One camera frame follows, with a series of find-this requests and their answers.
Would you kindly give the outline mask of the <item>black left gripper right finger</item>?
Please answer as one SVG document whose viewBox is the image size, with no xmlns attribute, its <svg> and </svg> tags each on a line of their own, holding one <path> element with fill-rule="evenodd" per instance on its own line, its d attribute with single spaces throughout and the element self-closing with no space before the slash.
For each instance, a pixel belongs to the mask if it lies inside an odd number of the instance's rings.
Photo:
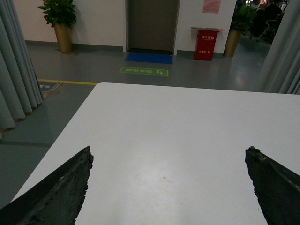
<svg viewBox="0 0 300 225">
<path fill-rule="evenodd" d="M 251 146 L 245 163 L 254 193 L 269 225 L 300 223 L 300 176 Z"/>
</svg>

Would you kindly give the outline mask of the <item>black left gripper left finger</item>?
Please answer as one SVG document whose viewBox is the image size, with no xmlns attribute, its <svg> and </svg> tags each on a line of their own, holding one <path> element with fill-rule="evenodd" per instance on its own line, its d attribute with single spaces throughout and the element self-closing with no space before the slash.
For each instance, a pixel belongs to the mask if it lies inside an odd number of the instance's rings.
<svg viewBox="0 0 300 225">
<path fill-rule="evenodd" d="M 2 225 L 73 225 L 88 189 L 93 155 L 87 146 L 0 210 Z"/>
</svg>

